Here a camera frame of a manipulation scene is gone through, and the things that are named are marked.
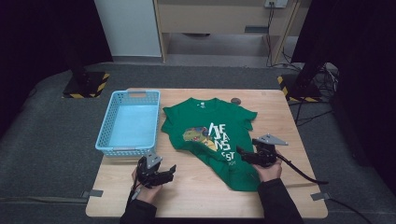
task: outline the black sleeve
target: black sleeve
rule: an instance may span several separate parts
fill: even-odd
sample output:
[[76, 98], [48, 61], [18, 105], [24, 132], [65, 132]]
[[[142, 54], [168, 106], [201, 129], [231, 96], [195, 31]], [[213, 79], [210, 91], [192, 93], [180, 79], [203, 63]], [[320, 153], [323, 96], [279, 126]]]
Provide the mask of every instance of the black sleeve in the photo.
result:
[[154, 221], [157, 208], [139, 200], [131, 201], [131, 195], [125, 208], [125, 212], [120, 218], [120, 224], [151, 224]]
[[304, 223], [294, 201], [289, 196], [280, 178], [261, 182], [257, 191], [262, 201], [265, 223]]

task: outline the yellow and black hazard tape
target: yellow and black hazard tape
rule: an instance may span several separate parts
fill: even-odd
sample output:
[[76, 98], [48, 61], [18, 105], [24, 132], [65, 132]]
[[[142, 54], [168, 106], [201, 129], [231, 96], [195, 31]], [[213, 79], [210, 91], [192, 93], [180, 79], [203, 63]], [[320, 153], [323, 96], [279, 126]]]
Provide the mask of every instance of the yellow and black hazard tape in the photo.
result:
[[98, 97], [101, 93], [102, 90], [105, 88], [105, 85], [107, 83], [108, 78], [110, 77], [110, 74], [104, 73], [102, 80], [98, 84], [98, 88], [95, 92], [90, 92], [90, 93], [82, 93], [82, 92], [69, 92], [69, 93], [64, 93], [64, 98], [95, 98]]
[[287, 88], [285, 82], [283, 81], [283, 77], [277, 77], [277, 82], [279, 83], [280, 89], [285, 94], [285, 97], [286, 97], [287, 101], [298, 101], [298, 102], [302, 102], [302, 101], [306, 101], [306, 102], [321, 102], [322, 101], [322, 99], [320, 97], [309, 97], [309, 96], [301, 96], [301, 97], [293, 96], [293, 97], [291, 97], [289, 95], [288, 88]]

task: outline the black curtain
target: black curtain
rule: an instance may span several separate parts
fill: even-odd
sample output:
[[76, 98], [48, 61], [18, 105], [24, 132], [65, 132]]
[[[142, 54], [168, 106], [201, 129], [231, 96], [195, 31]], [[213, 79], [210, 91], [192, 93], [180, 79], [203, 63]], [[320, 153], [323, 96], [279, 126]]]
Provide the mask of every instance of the black curtain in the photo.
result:
[[[0, 136], [43, 78], [71, 69], [70, 62], [112, 62], [93, 0], [1, 1], [0, 30]], [[71, 61], [59, 31], [76, 53]]]
[[335, 7], [342, 12], [324, 63], [340, 72], [333, 97], [335, 116], [358, 162], [374, 166], [396, 194], [396, 4], [385, 0], [314, 0], [293, 54], [293, 62], [309, 63], [311, 46], [327, 29]]

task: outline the table top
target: table top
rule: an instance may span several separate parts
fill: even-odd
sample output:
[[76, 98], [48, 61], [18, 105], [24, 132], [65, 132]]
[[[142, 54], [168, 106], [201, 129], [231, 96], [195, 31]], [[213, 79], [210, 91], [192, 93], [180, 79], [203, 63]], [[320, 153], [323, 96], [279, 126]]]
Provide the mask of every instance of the table top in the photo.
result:
[[[252, 138], [270, 133], [288, 146], [276, 149], [306, 175], [315, 178], [303, 142], [294, 124], [282, 91], [268, 90], [209, 90], [209, 89], [156, 89], [161, 92], [161, 129], [166, 119], [165, 106], [172, 106], [190, 97], [207, 100], [217, 97], [226, 102], [239, 98], [241, 106], [258, 112], [252, 121]], [[167, 133], [159, 131], [157, 154], [163, 157], [159, 171], [177, 165], [172, 182], [163, 185], [156, 198], [156, 217], [263, 217], [257, 192], [229, 189], [226, 184], [189, 151], [175, 150]], [[133, 184], [131, 173], [138, 158], [103, 157], [93, 189], [102, 190], [102, 197], [90, 197], [86, 214], [89, 217], [121, 217]], [[318, 185], [309, 182], [286, 163], [282, 165], [282, 180], [305, 218], [323, 218], [328, 210], [323, 201], [313, 201], [311, 194], [320, 192]]]

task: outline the t-shirt graphic print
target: t-shirt graphic print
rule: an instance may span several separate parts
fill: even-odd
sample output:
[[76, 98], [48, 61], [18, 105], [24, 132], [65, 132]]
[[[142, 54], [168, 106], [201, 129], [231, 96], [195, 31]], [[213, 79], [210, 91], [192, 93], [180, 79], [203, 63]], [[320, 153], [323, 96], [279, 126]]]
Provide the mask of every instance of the t-shirt graphic print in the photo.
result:
[[251, 121], [257, 112], [218, 98], [190, 98], [163, 111], [166, 120], [162, 131], [168, 133], [175, 149], [190, 151], [230, 189], [257, 190], [257, 172], [236, 152], [236, 146], [253, 151], [249, 131], [253, 130]]

